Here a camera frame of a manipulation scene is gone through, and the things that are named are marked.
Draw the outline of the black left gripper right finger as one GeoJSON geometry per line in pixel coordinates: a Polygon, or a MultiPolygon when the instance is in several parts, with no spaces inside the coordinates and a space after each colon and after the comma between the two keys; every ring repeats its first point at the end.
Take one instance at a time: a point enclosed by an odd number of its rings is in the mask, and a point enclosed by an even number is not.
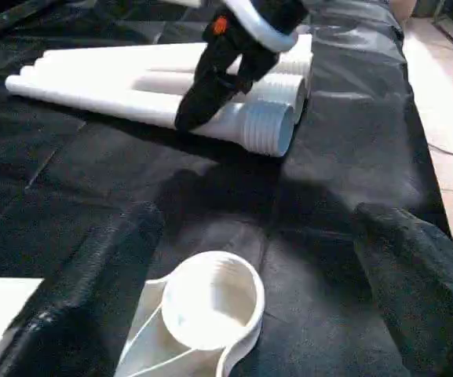
{"type": "Polygon", "coordinates": [[[381,204],[359,204],[355,225],[355,253],[404,367],[414,376],[453,376],[453,241],[381,204]]]}

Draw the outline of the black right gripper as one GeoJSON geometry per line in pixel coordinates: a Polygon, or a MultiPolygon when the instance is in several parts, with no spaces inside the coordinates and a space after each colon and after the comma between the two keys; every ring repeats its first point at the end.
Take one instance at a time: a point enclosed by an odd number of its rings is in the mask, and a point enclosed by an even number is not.
{"type": "Polygon", "coordinates": [[[227,70],[237,52],[206,50],[196,66],[192,86],[182,97],[174,125],[191,131],[208,123],[238,92],[249,93],[279,61],[278,53],[292,49],[295,29],[308,16],[302,1],[223,1],[207,26],[206,36],[227,38],[243,52],[254,45],[271,53],[243,54],[236,75],[227,70]]]}

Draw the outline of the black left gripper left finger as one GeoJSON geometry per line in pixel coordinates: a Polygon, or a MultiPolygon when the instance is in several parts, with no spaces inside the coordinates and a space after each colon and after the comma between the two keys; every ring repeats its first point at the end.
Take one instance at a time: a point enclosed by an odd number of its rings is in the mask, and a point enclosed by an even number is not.
{"type": "Polygon", "coordinates": [[[163,215],[148,202],[91,230],[6,328],[0,376],[112,376],[163,215]]]}

